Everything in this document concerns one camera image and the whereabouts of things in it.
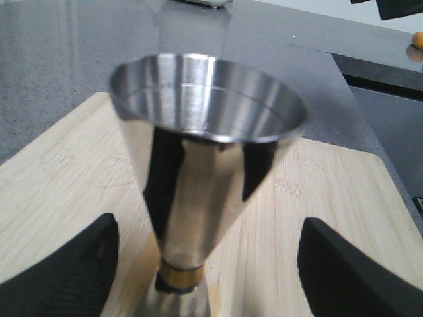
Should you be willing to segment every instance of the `granite countertop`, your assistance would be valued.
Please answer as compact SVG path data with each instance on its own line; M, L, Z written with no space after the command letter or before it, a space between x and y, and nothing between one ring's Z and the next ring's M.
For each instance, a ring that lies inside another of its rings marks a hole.
M253 0L226 9L175 0L28 0L0 5L0 162L91 94L107 91L108 78L120 63L158 52L204 53L286 81L310 105L307 138L379 155L423 230L423 221L331 53L413 73L420 70L395 54L377 61L371 50L363 52L344 40L344 23L356 32L372 28L373 36L374 28L379 29L376 35L390 46L396 43L406 58L407 33Z

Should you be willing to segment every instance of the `black object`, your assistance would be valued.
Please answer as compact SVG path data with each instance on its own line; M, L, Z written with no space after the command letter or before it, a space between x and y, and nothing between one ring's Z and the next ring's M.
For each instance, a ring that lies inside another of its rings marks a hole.
M100 216L41 262L0 285L1 317L97 317L118 263L118 224Z
M318 218L304 220L298 268L316 317L423 316L423 291L374 262Z
M419 212L419 214L423 217L423 198L421 197L414 197L413 199L414 204Z
M351 0L351 3L361 3L368 0ZM423 12L422 0L376 0L382 20L401 18Z

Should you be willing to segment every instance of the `bamboo cutting board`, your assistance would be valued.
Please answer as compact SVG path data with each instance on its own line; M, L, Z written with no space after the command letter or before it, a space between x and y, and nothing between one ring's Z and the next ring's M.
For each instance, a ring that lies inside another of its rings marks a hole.
M102 213L115 215L121 242L102 316L131 316L159 253L103 92L0 166L0 282ZM300 139L207 262L213 316L312 316L296 260L307 216L423 289L422 238L381 159Z

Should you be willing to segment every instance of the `black countertop edge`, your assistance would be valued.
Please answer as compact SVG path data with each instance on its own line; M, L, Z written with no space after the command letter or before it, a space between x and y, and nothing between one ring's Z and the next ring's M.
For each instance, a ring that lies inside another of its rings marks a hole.
M335 53L332 56L349 85L423 101L423 64L422 72L417 72Z

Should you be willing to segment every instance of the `metal base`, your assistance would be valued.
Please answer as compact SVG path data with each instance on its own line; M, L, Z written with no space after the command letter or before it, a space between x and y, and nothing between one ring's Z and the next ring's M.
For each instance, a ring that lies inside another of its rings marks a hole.
M211 317L206 280L189 289L175 289L156 275L133 317Z

